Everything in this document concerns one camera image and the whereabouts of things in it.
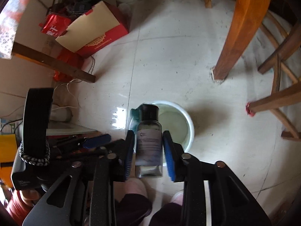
white tile floor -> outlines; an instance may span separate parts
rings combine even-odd
[[[261,75],[256,70],[274,51],[261,31],[224,83],[211,79],[210,68],[219,58],[234,6],[232,0],[213,0],[212,9],[205,9],[202,0],[131,4],[130,34],[95,54],[97,82],[71,87],[81,106],[73,122],[124,138],[131,108],[153,100],[178,103],[195,125],[190,153],[205,162],[224,161],[272,216],[300,188],[301,145],[280,138],[283,126],[270,112],[253,118],[245,112],[248,101],[271,91],[273,73]],[[301,73],[300,58],[297,52],[288,64]],[[285,77],[283,83],[290,84]],[[300,109],[295,105],[284,111],[294,122]],[[166,170],[164,174],[144,180],[154,211],[183,186],[171,183]]]

screw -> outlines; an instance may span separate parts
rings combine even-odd
[[[189,154],[189,153],[183,153],[183,154],[182,154],[182,158],[183,158],[183,159],[186,159],[186,160],[187,160],[187,159],[190,159],[190,158],[191,158],[191,154]]]
[[[72,167],[74,167],[74,168],[78,168],[81,165],[82,165],[82,163],[80,161],[75,161],[75,162],[72,163]]]
[[[223,168],[226,166],[226,164],[223,161],[216,162],[217,167]]]
[[[107,155],[107,158],[110,159],[110,160],[113,160],[113,159],[115,159],[116,157],[117,157],[117,155],[116,155],[115,153],[109,153],[109,154]]]

bottle label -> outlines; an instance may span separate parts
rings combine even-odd
[[[162,165],[162,132],[145,129],[137,132],[136,166]]]

floral tablecloth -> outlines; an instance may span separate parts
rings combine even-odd
[[[0,58],[11,58],[19,21],[29,0],[9,0],[0,13]]]

bottle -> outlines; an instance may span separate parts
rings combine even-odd
[[[158,122],[159,108],[140,106],[141,122],[136,132],[135,175],[137,178],[162,176],[162,127]]]

